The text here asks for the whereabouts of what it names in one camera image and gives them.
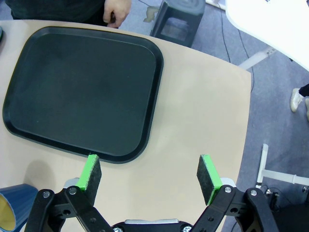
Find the metal screw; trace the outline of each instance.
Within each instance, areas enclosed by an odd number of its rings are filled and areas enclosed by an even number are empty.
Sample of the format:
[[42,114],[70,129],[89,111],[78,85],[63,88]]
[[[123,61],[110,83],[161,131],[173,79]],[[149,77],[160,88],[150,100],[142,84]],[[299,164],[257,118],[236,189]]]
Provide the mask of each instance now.
[[183,232],[189,232],[191,229],[192,229],[191,226],[185,226],[185,227],[183,228]]
[[114,231],[115,231],[115,232],[122,232],[122,229],[120,229],[120,228],[118,228],[118,227],[115,227],[115,228],[114,228]]
[[76,188],[71,188],[69,194],[74,195],[76,193]]
[[251,190],[251,195],[252,196],[256,196],[257,195],[257,192],[255,190]]
[[50,196],[50,192],[49,191],[45,191],[44,193],[43,193],[43,197],[44,198],[48,198]]
[[308,192],[309,191],[309,187],[304,186],[302,189],[302,192]]
[[224,192],[230,193],[232,189],[230,187],[225,187]]

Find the white sneaker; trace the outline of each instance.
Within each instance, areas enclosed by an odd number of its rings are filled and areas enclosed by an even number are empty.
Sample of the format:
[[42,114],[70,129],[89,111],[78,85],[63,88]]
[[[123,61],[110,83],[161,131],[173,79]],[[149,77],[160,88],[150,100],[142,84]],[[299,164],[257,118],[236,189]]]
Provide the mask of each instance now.
[[309,122],[309,98],[305,99],[305,104],[307,106],[307,120]]
[[297,108],[298,108],[298,105],[302,102],[303,100],[303,96],[301,96],[299,94],[299,89],[298,88],[295,88],[293,89],[292,91],[292,95],[291,95],[291,102],[290,102],[290,106],[291,106],[291,110],[293,112],[296,112]]

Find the rectangular tray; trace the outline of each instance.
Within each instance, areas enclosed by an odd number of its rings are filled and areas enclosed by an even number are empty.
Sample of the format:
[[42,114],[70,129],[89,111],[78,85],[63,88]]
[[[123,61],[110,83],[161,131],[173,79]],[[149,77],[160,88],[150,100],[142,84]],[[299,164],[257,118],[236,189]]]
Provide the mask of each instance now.
[[147,145],[163,63],[160,49],[144,38],[42,28],[18,59],[5,126],[60,150],[129,162]]

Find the plastic stool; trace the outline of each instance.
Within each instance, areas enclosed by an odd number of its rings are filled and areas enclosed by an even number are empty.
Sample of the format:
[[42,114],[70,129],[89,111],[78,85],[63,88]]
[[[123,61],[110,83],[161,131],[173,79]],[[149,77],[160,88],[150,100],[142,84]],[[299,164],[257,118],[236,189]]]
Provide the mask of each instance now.
[[[163,0],[150,35],[191,47],[204,14],[205,5],[205,0]],[[183,40],[162,34],[162,30],[170,18],[176,18],[187,23],[188,31],[185,38],[182,38]]]

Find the floor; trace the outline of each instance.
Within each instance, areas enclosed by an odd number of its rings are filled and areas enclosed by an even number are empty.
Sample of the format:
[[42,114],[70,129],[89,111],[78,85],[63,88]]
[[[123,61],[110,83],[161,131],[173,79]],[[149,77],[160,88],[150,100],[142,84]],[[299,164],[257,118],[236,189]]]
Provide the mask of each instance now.
[[[159,6],[161,2],[161,0],[144,1],[152,6]],[[146,4],[133,0],[131,13],[120,29],[149,35],[154,22],[143,22],[146,17]],[[0,0],[0,20],[3,19],[11,19],[11,16],[9,8],[3,0]],[[223,28],[231,63],[238,65],[246,59],[246,54],[238,30],[229,23],[224,12]],[[243,32],[241,36],[249,56],[267,46]],[[222,37],[220,9],[206,6],[192,48],[228,60]],[[247,137],[237,181],[240,190],[255,185],[263,143],[269,145],[267,169],[309,177],[306,162],[309,151],[306,107],[302,102],[297,112],[292,113],[289,106],[292,89],[308,82],[309,72],[280,52],[254,66],[254,87]],[[302,203],[306,198],[301,185],[267,178],[263,184],[277,187],[282,191],[279,198],[280,206],[289,204],[286,198],[292,203]],[[229,218],[223,231],[231,231],[234,222],[233,218]],[[233,231],[240,231],[238,225]]]

